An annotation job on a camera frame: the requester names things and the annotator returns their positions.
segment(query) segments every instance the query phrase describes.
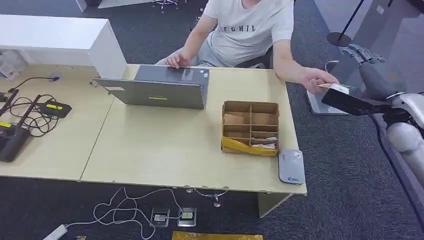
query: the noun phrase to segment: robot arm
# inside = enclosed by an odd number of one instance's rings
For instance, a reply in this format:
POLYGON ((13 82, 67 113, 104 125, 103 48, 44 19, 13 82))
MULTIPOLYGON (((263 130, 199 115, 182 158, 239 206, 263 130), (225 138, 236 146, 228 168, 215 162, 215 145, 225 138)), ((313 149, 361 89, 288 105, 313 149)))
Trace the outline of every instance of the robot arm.
POLYGON ((424 186, 424 95, 405 93, 406 84, 396 66, 368 49, 351 44, 343 52, 359 65, 366 86, 364 98, 330 87, 322 102, 354 116, 383 114, 389 142, 424 186))

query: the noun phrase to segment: laptop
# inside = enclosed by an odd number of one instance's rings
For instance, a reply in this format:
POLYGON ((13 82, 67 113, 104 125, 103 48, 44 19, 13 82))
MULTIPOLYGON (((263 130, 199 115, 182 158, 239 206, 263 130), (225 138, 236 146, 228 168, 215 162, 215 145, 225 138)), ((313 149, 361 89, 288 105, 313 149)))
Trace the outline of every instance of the laptop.
POLYGON ((134 80, 94 78, 128 105, 205 109, 209 69, 141 65, 134 80))

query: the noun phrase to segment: yellow mat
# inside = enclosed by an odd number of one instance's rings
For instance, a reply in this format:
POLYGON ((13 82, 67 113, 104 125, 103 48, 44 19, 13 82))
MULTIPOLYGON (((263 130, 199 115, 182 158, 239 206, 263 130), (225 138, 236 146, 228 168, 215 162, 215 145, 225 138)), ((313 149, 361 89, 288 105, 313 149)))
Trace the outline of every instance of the yellow mat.
POLYGON ((206 234, 174 231, 172 240, 263 240, 262 235, 206 234))

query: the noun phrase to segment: white t-shirt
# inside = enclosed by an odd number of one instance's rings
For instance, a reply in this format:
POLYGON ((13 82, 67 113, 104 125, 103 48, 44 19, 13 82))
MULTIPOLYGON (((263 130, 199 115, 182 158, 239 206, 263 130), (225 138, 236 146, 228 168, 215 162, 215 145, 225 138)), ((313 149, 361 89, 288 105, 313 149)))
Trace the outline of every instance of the white t-shirt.
POLYGON ((263 56, 273 43, 292 38, 293 0, 261 0, 245 9, 242 0, 209 0, 204 14, 218 20, 207 38, 232 66, 263 56))

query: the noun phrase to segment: desk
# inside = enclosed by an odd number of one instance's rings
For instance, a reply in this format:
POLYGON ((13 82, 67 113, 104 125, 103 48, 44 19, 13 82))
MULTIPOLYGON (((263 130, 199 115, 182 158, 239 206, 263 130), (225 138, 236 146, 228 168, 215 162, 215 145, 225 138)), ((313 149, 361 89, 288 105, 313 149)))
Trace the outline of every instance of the desk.
MULTIPOLYGON (((30 137, 14 162, 0 162, 0 176, 78 181, 84 171, 114 98, 102 88, 89 85, 90 80, 98 75, 93 67, 28 66, 13 82, 0 79, 0 90, 7 92, 27 78, 48 77, 49 72, 62 72, 62 77, 55 82, 29 80, 19 87, 15 99, 28 97, 34 100, 38 94, 51 94, 58 102, 69 104, 72 111, 45 136, 30 137)), ((22 114, 26 108, 28 106, 17 106, 13 112, 22 114)), ((0 120, 19 121, 9 112, 0 120)))
MULTIPOLYGON (((129 64, 123 79, 133 80, 138 68, 129 64)), ((221 152, 226 100, 279 103, 280 147, 298 149, 286 85, 272 70, 211 68, 205 110, 125 105, 88 84, 93 67, 29 66, 0 89, 49 72, 62 77, 30 80, 18 97, 51 94, 72 111, 52 132, 31 137, 14 162, 0 163, 0 176, 257 192, 260 217, 307 194, 305 184, 279 180, 276 157, 221 152)), ((1 120, 17 122, 8 113, 1 120)))
POLYGON ((226 100, 279 103, 280 147, 298 149, 286 85, 273 70, 211 68, 205 110, 115 98, 81 181, 258 192, 261 217, 293 194, 306 195, 305 184, 279 180, 276 157, 221 152, 226 100))

